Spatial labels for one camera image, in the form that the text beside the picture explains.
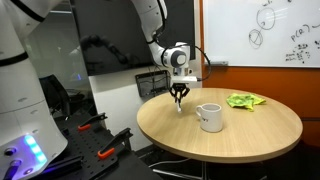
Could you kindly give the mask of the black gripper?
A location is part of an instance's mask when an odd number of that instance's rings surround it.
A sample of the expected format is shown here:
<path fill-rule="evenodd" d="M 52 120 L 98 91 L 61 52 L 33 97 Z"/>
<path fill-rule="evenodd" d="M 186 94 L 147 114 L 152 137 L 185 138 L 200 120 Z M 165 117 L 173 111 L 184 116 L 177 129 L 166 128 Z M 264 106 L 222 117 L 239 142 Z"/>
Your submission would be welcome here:
<path fill-rule="evenodd" d="M 174 83 L 169 90 L 170 94 L 175 98 L 175 103 L 179 103 L 179 97 L 180 103 L 182 103 L 189 91 L 190 88 L 184 83 Z"/>

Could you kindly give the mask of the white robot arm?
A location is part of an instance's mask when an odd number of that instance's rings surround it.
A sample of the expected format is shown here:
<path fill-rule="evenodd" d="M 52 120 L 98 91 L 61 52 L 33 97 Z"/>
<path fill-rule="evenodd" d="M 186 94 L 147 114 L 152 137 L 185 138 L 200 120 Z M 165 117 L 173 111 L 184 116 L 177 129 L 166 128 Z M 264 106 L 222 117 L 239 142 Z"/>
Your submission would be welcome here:
<path fill-rule="evenodd" d="M 0 180 L 40 174 L 68 145 L 22 41 L 62 0 L 0 0 Z"/>

